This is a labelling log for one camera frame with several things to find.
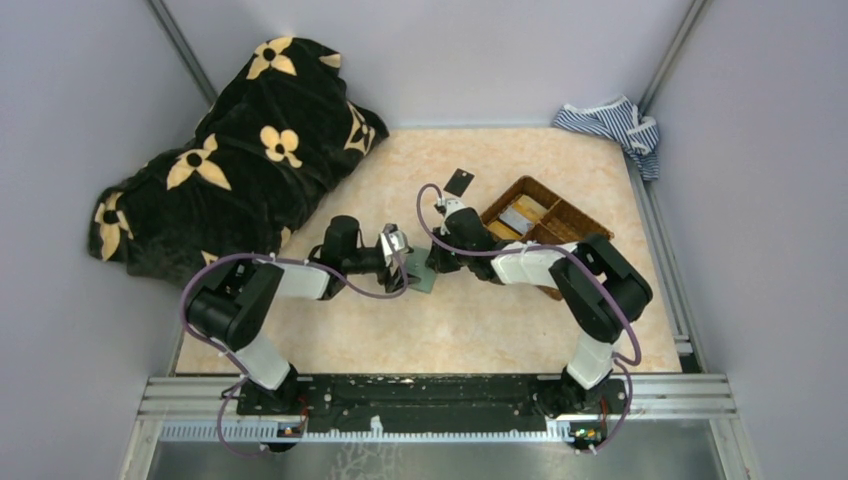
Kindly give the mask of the green card holder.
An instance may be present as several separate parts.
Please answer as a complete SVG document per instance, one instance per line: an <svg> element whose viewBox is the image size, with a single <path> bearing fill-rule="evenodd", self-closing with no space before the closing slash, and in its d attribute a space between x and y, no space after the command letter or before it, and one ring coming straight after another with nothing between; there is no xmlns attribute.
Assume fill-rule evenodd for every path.
<svg viewBox="0 0 848 480"><path fill-rule="evenodd" d="M409 280L408 288L420 293L430 294L437 273L426 265L429 250L424 247L412 247L406 254L404 267Z"/></svg>

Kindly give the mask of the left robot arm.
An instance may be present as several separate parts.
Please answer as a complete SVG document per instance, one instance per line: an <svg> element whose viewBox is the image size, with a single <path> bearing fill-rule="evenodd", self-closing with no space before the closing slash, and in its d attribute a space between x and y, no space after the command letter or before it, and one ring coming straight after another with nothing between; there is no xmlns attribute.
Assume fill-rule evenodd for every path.
<svg viewBox="0 0 848 480"><path fill-rule="evenodd" d="M397 225L385 225L373 245L360 236L358 220L340 215L304 260L239 253L212 262L182 293L187 333L226 356L273 412L292 411L300 399L296 369L262 332L272 303L331 300L352 285L352 275L375 275L380 300L399 297L415 281L405 267L414 249Z"/></svg>

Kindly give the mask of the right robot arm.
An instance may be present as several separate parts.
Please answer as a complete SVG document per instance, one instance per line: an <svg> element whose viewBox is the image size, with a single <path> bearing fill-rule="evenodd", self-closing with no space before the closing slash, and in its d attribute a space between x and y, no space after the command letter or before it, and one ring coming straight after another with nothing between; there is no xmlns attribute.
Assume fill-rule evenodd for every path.
<svg viewBox="0 0 848 480"><path fill-rule="evenodd" d="M483 282L559 292L582 331L565 368L563 398L576 412L590 411L612 371L615 343L622 334L634 335L633 322L653 299L645 278L600 234L560 245L498 241L459 199L442 199L434 208L442 223L430 233L430 269L466 268Z"/></svg>

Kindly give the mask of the black card on table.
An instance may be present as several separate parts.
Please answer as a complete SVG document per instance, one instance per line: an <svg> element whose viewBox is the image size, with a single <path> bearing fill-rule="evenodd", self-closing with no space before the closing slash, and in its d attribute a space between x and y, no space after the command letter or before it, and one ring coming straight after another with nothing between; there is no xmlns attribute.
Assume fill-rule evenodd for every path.
<svg viewBox="0 0 848 480"><path fill-rule="evenodd" d="M443 192L454 197L461 198L473 182L474 178L474 174L461 168L457 168L444 185Z"/></svg>

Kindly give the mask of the silver card in basket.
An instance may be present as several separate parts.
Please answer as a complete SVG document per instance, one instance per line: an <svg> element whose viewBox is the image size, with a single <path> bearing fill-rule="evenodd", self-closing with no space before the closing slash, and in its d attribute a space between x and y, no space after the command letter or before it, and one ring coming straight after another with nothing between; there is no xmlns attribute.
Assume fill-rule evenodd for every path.
<svg viewBox="0 0 848 480"><path fill-rule="evenodd" d="M534 220L526 216L520 210L516 209L515 206L507 207L503 212L499 214L498 220L506 227L510 228L511 230L515 231L520 235L526 234L535 225Z"/></svg>

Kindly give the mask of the woven wicker divided basket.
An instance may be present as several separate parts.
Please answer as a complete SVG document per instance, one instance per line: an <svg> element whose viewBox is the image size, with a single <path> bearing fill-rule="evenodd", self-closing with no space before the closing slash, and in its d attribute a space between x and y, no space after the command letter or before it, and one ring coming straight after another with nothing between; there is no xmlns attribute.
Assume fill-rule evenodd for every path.
<svg viewBox="0 0 848 480"><path fill-rule="evenodd" d="M495 243L574 244L591 234L615 234L532 176L522 176L501 193L480 219Z"/></svg>

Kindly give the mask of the black floral blanket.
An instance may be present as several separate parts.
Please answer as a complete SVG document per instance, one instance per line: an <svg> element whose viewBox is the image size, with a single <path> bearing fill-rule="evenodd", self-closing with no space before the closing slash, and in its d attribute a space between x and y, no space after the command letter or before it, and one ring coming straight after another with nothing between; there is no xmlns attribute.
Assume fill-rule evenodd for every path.
<svg viewBox="0 0 848 480"><path fill-rule="evenodd" d="M280 251L389 135L341 65L306 38L257 46L185 145L98 196L89 256L182 287L224 256Z"/></svg>

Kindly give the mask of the blue striped cloth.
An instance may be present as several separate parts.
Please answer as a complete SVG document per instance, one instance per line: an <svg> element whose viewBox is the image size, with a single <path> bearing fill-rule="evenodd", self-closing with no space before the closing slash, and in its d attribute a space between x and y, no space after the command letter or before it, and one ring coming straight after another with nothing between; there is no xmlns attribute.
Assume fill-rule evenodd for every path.
<svg viewBox="0 0 848 480"><path fill-rule="evenodd" d="M626 157L635 164L643 181L659 179L659 126L653 117L643 115L639 107L626 96L621 95L610 102L590 108L563 105L552 124L572 133L616 142Z"/></svg>

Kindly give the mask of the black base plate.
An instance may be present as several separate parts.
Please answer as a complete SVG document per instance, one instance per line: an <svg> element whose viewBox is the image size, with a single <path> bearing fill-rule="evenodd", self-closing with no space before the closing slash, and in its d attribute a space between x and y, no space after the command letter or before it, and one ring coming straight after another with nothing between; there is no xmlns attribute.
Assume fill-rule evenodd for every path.
<svg viewBox="0 0 848 480"><path fill-rule="evenodd" d="M247 383L236 411L292 415L309 433L536 433L561 415L620 414L626 399L621 379L583 392L559 375L308 374L283 398Z"/></svg>

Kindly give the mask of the aluminium frame rail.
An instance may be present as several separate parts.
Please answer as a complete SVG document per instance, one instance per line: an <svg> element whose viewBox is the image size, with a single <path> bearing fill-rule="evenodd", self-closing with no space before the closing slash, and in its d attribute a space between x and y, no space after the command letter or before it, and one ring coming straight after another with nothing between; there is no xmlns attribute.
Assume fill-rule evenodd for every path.
<svg viewBox="0 0 848 480"><path fill-rule="evenodd" d="M727 479L760 475L722 374L615 374L565 403L558 374L307 374L289 401L228 375L149 379L120 475L148 476L160 442L550 443L567 452L629 445L642 422L702 421Z"/></svg>

